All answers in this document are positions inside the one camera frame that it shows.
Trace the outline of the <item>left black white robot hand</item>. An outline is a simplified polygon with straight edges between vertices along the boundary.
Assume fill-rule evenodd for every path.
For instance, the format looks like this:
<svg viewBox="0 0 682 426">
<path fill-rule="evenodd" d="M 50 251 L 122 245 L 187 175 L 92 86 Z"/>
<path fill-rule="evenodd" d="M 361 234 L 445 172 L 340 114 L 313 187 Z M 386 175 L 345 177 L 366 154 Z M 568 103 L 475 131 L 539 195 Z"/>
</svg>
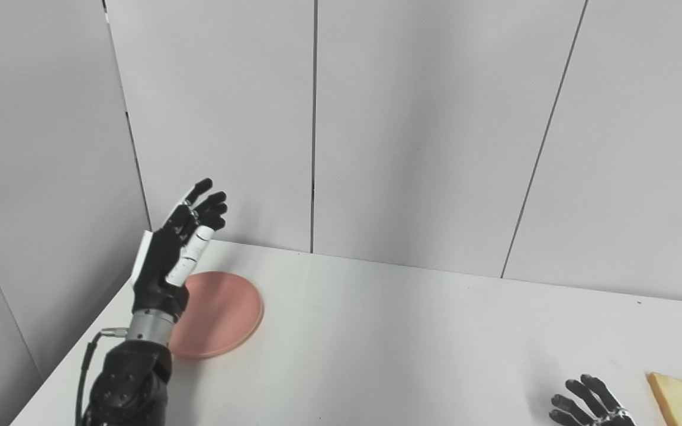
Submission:
<svg viewBox="0 0 682 426">
<path fill-rule="evenodd" d="M 217 231 L 224 228 L 227 195 L 214 192 L 211 178 L 198 181 L 176 205 L 157 230 L 146 230 L 131 272 L 133 313 L 163 313 L 178 322 L 186 310 L 189 291 L 186 279 Z"/>
</svg>

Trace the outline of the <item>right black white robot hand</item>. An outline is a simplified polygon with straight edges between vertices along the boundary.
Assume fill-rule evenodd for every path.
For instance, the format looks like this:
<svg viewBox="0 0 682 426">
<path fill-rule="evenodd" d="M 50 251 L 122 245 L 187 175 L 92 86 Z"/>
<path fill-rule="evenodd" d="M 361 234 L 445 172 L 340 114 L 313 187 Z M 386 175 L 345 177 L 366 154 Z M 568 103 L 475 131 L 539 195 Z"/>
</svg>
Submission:
<svg viewBox="0 0 682 426">
<path fill-rule="evenodd" d="M 632 415 L 609 391 L 603 380 L 588 374 L 565 381 L 576 400 L 561 394 L 551 398 L 549 418 L 558 425 L 635 425 Z"/>
</svg>

